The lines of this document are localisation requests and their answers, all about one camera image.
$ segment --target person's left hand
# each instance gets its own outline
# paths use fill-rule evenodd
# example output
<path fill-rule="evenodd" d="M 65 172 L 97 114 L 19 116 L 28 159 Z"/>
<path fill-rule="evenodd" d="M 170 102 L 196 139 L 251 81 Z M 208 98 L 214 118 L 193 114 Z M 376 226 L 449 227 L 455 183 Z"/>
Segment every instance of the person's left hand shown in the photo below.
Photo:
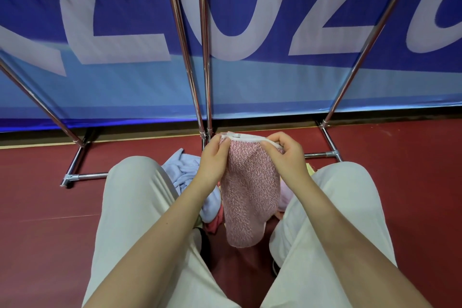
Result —
<path fill-rule="evenodd" d="M 206 196 L 217 186 L 226 168 L 231 140 L 226 138 L 220 144 L 221 136 L 215 135 L 207 144 L 200 157 L 199 170 L 194 179 L 201 184 Z"/>

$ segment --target cream trousers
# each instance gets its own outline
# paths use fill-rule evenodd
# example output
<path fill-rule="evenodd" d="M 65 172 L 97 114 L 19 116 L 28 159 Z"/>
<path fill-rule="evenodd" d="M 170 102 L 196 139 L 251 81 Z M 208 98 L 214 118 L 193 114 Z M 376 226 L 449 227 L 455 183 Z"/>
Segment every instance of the cream trousers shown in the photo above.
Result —
<path fill-rule="evenodd" d="M 395 265 L 377 188 L 367 171 L 351 162 L 321 168 L 313 179 L 340 212 Z M 109 172 L 96 232 L 91 276 L 83 304 L 135 242 L 175 201 L 176 191 L 153 159 L 133 156 Z M 269 250 L 281 267 L 262 307 L 351 307 L 296 197 L 271 236 Z M 218 287 L 192 236 L 178 259 L 159 307 L 238 307 Z"/>

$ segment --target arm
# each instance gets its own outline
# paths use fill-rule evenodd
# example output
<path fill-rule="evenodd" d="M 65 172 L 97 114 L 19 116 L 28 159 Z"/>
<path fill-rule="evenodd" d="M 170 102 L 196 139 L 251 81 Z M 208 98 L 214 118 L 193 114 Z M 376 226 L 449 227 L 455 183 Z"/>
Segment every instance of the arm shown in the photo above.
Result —
<path fill-rule="evenodd" d="M 409 280 L 332 204 L 309 176 L 303 149 L 285 133 L 262 142 L 284 182 L 297 196 L 354 308 L 429 308 Z"/>
<path fill-rule="evenodd" d="M 142 308 L 159 301 L 204 200 L 225 170 L 230 140 L 219 142 L 216 135 L 202 152 L 191 184 L 122 257 L 84 308 Z"/>

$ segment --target black shoe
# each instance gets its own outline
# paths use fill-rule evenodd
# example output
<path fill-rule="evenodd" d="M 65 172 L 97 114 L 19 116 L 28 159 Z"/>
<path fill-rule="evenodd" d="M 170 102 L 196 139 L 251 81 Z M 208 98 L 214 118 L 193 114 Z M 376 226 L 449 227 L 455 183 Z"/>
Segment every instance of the black shoe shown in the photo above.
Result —
<path fill-rule="evenodd" d="M 199 229 L 200 237 L 202 239 L 202 246 L 200 249 L 200 256 L 204 260 L 207 268 L 210 268 L 210 240 L 208 239 L 207 233 L 202 228 L 194 228 Z"/>
<path fill-rule="evenodd" d="M 273 259 L 273 265 L 271 267 L 271 273 L 273 274 L 273 276 L 277 277 L 280 270 L 281 268 L 276 264 L 276 262 Z"/>

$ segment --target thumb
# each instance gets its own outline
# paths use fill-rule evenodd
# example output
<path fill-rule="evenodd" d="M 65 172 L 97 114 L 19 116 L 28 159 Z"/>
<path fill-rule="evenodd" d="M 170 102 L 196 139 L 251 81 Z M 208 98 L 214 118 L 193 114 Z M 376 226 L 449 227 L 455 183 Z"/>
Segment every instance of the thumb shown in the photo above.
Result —
<path fill-rule="evenodd" d="M 273 144 L 270 144 L 267 141 L 262 141 L 260 142 L 260 145 L 264 148 L 266 153 L 269 155 L 271 158 L 271 161 L 273 161 L 274 165 L 277 166 L 280 162 L 280 159 L 282 157 L 282 154 L 278 151 L 277 148 L 274 147 Z"/>
<path fill-rule="evenodd" d="M 227 159 L 228 158 L 228 152 L 230 150 L 231 146 L 231 139 L 226 138 L 223 140 L 223 142 L 220 144 L 220 147 L 217 152 L 217 156 L 219 156 L 222 159 Z"/>

